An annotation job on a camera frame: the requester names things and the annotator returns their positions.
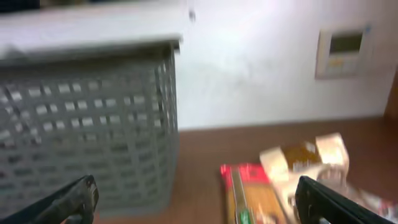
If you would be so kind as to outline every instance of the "grocery item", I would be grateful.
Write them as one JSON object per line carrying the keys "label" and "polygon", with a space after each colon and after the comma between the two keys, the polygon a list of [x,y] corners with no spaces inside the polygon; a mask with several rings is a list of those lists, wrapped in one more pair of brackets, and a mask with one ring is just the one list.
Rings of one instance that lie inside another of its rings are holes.
{"label": "grocery item", "polygon": [[261,165],[222,165],[229,224],[287,223],[269,178]]}
{"label": "grocery item", "polygon": [[263,151],[260,160],[291,223],[298,223],[294,195],[300,176],[317,180],[319,175],[331,175],[345,180],[349,169],[348,153],[338,133]]}
{"label": "grocery item", "polygon": [[317,164],[340,165],[348,172],[349,159],[338,133],[320,136],[293,146],[278,146],[260,153],[261,164],[270,180],[284,182],[295,172]]}

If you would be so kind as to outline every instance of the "basket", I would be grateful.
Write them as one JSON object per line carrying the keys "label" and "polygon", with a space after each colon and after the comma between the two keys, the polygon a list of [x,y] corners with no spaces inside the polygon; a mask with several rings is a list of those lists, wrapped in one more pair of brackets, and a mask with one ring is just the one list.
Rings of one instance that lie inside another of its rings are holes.
{"label": "basket", "polygon": [[0,62],[0,217],[92,174],[102,215],[167,206],[178,154],[178,39]]}

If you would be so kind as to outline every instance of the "white wall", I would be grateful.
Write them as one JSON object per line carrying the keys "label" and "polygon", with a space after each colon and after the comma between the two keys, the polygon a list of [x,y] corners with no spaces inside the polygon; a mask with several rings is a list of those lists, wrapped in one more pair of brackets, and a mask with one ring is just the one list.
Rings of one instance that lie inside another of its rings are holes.
{"label": "white wall", "polygon": [[[374,69],[315,80],[319,30],[366,22],[376,35]],[[178,122],[196,129],[381,115],[398,61],[396,24],[395,0],[131,3],[0,18],[0,50],[182,33]]]}

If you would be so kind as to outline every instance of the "pasta package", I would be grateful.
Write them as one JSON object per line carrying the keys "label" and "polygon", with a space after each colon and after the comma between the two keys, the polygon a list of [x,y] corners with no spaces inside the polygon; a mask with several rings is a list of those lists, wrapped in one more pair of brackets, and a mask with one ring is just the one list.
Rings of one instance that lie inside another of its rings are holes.
{"label": "pasta package", "polygon": [[226,187],[228,224],[287,223],[261,165],[222,165],[220,171]]}

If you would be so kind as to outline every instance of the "spaghetti package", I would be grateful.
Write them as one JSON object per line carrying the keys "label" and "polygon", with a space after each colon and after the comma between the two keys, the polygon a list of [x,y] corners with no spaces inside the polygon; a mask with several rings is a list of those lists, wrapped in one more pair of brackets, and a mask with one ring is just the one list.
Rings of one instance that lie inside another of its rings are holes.
{"label": "spaghetti package", "polygon": [[287,223],[261,165],[222,165],[220,171],[226,187],[228,224]]}
{"label": "spaghetti package", "polygon": [[261,152],[260,160],[291,223],[298,223],[294,195],[302,175],[314,180],[320,175],[337,175],[335,178],[345,180],[349,168],[348,153],[340,134],[268,149]]}

